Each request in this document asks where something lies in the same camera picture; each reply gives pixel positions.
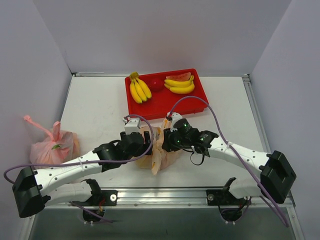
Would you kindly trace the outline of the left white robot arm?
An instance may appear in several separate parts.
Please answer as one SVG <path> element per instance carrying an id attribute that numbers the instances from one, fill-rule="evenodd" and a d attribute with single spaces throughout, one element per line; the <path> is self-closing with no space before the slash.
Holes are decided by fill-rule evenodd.
<path id="1" fill-rule="evenodd" d="M 46 206 L 64 202 L 97 205 L 102 191 L 95 180 L 75 180 L 117 169 L 151 153 L 153 135 L 121 132 L 120 139 L 104 143 L 83 156 L 59 165 L 23 166 L 13 183 L 12 191 L 20 218 L 31 217 Z"/>

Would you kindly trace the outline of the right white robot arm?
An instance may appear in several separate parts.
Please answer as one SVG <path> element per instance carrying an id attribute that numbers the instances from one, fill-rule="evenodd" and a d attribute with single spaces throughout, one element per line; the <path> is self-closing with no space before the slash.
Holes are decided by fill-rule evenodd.
<path id="1" fill-rule="evenodd" d="M 232 205 L 245 197 L 264 196 L 283 204 L 297 178 L 286 156 L 279 152 L 255 151 L 234 143 L 225 143 L 218 134 L 196 128 L 163 131 L 162 148 L 168 152 L 192 150 L 208 158 L 224 160 L 253 173 L 247 179 L 230 178 L 222 191 L 222 200 Z"/>

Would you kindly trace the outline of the orange plastic bag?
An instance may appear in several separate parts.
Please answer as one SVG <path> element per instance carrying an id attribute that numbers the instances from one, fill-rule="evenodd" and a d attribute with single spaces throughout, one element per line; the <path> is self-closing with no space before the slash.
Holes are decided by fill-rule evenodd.
<path id="1" fill-rule="evenodd" d="M 153 140 L 151 155 L 145 155 L 135 161 L 135 164 L 141 169 L 150 169 L 155 176 L 160 170 L 163 170 L 174 164 L 182 153 L 182 150 L 167 152 L 162 149 L 164 143 L 164 130 L 171 127 L 171 121 L 166 118 L 162 121 L 161 127 L 152 127 Z"/>

